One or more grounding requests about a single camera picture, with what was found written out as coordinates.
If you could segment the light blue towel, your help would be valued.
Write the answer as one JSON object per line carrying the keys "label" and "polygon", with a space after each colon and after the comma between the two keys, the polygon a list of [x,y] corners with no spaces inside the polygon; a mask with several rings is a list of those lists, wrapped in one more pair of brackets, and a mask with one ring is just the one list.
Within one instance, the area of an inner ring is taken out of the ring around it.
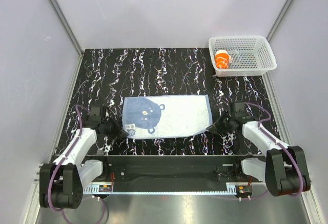
{"label": "light blue towel", "polygon": [[207,95],[126,97],[122,125],[131,139],[190,137],[213,124]]}

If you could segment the orange and white towel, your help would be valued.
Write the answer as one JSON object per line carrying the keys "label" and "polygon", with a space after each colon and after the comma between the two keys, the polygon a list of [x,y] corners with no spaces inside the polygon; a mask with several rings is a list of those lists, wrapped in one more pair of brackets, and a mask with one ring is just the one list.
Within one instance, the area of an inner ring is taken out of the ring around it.
{"label": "orange and white towel", "polygon": [[228,69],[232,62],[232,57],[226,50],[218,50],[215,53],[215,66],[218,69]]}

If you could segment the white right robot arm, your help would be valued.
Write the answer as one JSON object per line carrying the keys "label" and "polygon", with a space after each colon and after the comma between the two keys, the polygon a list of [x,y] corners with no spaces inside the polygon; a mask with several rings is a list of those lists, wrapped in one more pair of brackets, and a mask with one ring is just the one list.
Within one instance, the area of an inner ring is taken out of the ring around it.
{"label": "white right robot arm", "polygon": [[206,131],[224,135],[238,132],[254,144],[265,156],[265,160],[257,157],[240,159],[233,167],[233,176],[238,181],[248,177],[266,184],[272,196],[298,196],[311,188],[311,181],[304,150],[300,146],[290,146],[264,126],[263,122],[271,120],[271,116],[257,120],[247,112],[252,103],[234,102],[228,112],[222,115]]}

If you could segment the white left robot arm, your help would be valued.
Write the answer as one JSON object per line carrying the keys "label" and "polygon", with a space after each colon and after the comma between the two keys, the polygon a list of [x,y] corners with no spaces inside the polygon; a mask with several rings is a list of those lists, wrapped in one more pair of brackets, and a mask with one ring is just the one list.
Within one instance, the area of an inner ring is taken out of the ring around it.
{"label": "white left robot arm", "polygon": [[82,118],[76,105],[79,128],[63,153],[52,163],[43,164],[39,170],[39,204],[59,212],[77,209],[83,198],[84,189],[97,178],[110,177],[111,169],[97,159],[84,160],[89,149],[102,135],[125,138],[128,133],[113,118],[109,108],[92,107],[86,118]]}

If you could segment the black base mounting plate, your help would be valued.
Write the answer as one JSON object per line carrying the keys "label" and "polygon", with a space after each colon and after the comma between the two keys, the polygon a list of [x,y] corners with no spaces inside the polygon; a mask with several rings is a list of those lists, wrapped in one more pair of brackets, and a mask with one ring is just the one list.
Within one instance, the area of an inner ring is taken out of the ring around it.
{"label": "black base mounting plate", "polygon": [[248,158],[260,155],[87,155],[83,162],[99,160],[105,172],[114,173],[114,182],[131,184],[142,180],[201,180],[216,182],[217,173]]}

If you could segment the white plastic basket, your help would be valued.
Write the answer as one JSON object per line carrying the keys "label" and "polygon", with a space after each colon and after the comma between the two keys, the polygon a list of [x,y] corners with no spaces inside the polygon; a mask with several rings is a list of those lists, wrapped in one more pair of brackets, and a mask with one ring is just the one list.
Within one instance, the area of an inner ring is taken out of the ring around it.
{"label": "white plastic basket", "polygon": [[[211,62],[218,77],[260,76],[277,67],[271,46],[263,36],[215,36],[208,43]],[[216,66],[218,51],[231,57],[227,69]]]}

